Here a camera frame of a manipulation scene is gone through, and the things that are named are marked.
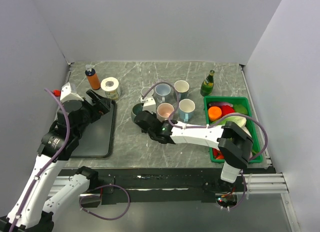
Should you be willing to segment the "teal green mug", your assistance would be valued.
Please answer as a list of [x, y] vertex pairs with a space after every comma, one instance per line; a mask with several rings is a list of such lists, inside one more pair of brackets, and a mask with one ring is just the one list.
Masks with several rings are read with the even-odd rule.
[[143, 110], [143, 103], [135, 104], [131, 110], [131, 120], [134, 122], [135, 117]]

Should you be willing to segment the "pink mug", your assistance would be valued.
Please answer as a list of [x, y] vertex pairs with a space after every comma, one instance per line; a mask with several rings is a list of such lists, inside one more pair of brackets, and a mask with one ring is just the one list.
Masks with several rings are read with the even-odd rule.
[[156, 110], [157, 119], [160, 122], [168, 120], [168, 118], [170, 117], [173, 111], [174, 111], [174, 107], [172, 104], [162, 103], [157, 107], [157, 110]]

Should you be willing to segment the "dark slate blue mug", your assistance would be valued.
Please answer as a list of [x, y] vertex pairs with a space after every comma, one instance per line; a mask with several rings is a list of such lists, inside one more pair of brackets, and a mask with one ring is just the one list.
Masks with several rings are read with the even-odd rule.
[[149, 97], [152, 97], [154, 95], [154, 90], [150, 87], [143, 87], [140, 91], [141, 94], [141, 100], [147, 99]]

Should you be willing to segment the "small blue-grey mug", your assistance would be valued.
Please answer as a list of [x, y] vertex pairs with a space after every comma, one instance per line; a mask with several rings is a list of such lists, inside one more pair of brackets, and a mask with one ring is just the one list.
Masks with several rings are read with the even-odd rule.
[[168, 84], [158, 84], [155, 86], [154, 92], [159, 103], [166, 103], [171, 96], [171, 87]]

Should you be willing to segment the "light blue mug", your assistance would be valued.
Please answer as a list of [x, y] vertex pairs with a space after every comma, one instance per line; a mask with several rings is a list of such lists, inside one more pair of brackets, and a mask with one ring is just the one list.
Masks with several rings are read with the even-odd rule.
[[194, 101], [190, 99], [181, 100], [178, 105], [179, 118], [184, 123], [187, 123], [192, 118], [195, 108], [196, 108], [196, 105]]

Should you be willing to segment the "grey mug with cream inside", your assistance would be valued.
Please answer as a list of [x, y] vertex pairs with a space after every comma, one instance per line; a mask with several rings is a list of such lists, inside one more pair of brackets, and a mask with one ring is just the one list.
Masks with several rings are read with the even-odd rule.
[[178, 93], [178, 97], [176, 96], [176, 93], [173, 93], [173, 96], [175, 100], [179, 99], [180, 101], [183, 99], [186, 99], [188, 96], [188, 92], [190, 89], [190, 85], [187, 81], [184, 80], [178, 80], [174, 83], [174, 88]]

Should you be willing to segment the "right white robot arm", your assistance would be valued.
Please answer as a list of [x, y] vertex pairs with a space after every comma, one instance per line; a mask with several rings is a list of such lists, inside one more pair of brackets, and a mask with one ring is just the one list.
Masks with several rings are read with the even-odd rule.
[[219, 150], [224, 156], [219, 187], [230, 191], [236, 185], [237, 176], [247, 168], [253, 148], [253, 139], [232, 121], [225, 125], [200, 126], [180, 121], [160, 121], [155, 114], [142, 111], [134, 118], [134, 123], [151, 140], [161, 144], [195, 144]]

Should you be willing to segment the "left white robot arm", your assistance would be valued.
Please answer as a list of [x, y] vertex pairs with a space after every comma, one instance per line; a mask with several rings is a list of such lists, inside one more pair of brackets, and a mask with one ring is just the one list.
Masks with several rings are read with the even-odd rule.
[[99, 173], [83, 166], [57, 194], [48, 197], [86, 127], [101, 119], [115, 104], [91, 89], [86, 95], [83, 98], [69, 93], [54, 97], [59, 106], [56, 119], [41, 140], [34, 168], [20, 198], [8, 215], [0, 219], [1, 231], [52, 231], [54, 220], [72, 198], [98, 189]]

